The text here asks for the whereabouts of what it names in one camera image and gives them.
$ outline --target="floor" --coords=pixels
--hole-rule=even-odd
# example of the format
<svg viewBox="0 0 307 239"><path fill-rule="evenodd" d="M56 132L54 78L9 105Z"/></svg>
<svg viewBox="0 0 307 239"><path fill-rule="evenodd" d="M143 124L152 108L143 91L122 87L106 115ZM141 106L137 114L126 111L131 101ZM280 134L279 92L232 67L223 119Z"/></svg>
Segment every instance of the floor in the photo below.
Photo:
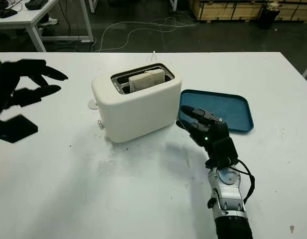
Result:
<svg viewBox="0 0 307 239"><path fill-rule="evenodd" d="M71 34L86 34L82 12L78 2L61 0L71 26ZM117 2L110 6L108 2ZM160 24L184 25L196 23L190 13L187 0L179 0L179 12L171 12L169 0L99 0L96 13L90 13L90 21L97 42L46 43L48 51L99 50L104 30L120 21L141 21ZM50 11L59 24L44 29L44 35L66 34L68 25L59 5ZM140 23L123 23L110 28L104 35L102 49L107 52L240 52L240 51L279 51L300 72L307 67L307 24L298 22L276 22L269 30L259 29L255 22L202 22L191 27L152 26ZM24 30L17 30L17 36L0 32L0 52L36 51Z"/></svg>

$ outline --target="toaster slot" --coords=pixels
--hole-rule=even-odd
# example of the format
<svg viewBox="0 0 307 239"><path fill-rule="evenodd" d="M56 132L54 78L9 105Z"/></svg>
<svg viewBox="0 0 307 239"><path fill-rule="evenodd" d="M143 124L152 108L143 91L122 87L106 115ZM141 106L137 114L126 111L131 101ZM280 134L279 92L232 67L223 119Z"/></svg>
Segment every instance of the toaster slot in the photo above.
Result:
<svg viewBox="0 0 307 239"><path fill-rule="evenodd" d="M122 72L111 77L111 81L120 94L130 94L129 77L145 73L149 70L162 69L165 72L165 82L174 79L172 72L163 64L153 64L146 67L137 68L134 70Z"/></svg>

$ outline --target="table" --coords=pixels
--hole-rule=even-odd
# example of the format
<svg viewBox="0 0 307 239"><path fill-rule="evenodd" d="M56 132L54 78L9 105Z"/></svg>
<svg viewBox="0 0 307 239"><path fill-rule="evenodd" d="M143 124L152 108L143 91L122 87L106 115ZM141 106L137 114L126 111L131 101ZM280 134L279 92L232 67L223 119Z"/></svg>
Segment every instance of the table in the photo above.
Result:
<svg viewBox="0 0 307 239"><path fill-rule="evenodd" d="M16 29L16 28L26 28L35 48L37 51L46 52L46 49L42 41L72 41L81 40L82 42L93 42L93 33L90 26L88 13L86 9L86 4L84 0L80 0L83 16L86 23L86 29L88 36L53 36L53 37L41 37L38 32L37 23L40 19L59 1L59 0L49 0L40 10L28 10L25 7L25 3L29 0L24 0L21 2L23 4L23 9L16 15L7 18L0 18L0 29ZM19 10L20 6L14 7L15 10Z"/></svg>
<svg viewBox="0 0 307 239"><path fill-rule="evenodd" d="M46 59L69 80L49 79L62 90L0 116L23 114L39 127L16 144L0 141L0 239L216 238L204 150L175 125L112 143L87 106L94 77L148 64L151 53L0 53L20 58ZM256 177L246 204L254 238L307 238L307 81L277 52L157 60L182 76L183 90L248 100L254 129L231 137ZM248 188L242 175L242 195Z"/></svg>

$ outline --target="white toaster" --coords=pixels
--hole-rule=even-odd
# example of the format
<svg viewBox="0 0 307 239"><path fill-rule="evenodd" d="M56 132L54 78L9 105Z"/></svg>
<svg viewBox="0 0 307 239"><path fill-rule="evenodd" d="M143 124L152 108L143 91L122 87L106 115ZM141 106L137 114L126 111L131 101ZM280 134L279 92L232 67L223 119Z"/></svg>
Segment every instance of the white toaster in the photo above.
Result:
<svg viewBox="0 0 307 239"><path fill-rule="evenodd" d="M165 82L130 93L129 77L156 69L165 71ZM108 138L126 142L172 124L181 84L180 77L161 63L94 79L92 90Z"/></svg>

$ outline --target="blue tray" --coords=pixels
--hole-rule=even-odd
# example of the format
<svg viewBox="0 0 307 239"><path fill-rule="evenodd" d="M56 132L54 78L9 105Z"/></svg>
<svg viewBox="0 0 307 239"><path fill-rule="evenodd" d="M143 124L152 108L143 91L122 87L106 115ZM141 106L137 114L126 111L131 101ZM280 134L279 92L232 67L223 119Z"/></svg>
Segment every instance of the blue tray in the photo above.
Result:
<svg viewBox="0 0 307 239"><path fill-rule="evenodd" d="M249 132L254 123L248 102L237 95L229 95L207 91L184 90L181 92L180 107L183 105L204 109L221 117L232 131ZM196 121L179 110L179 119Z"/></svg>

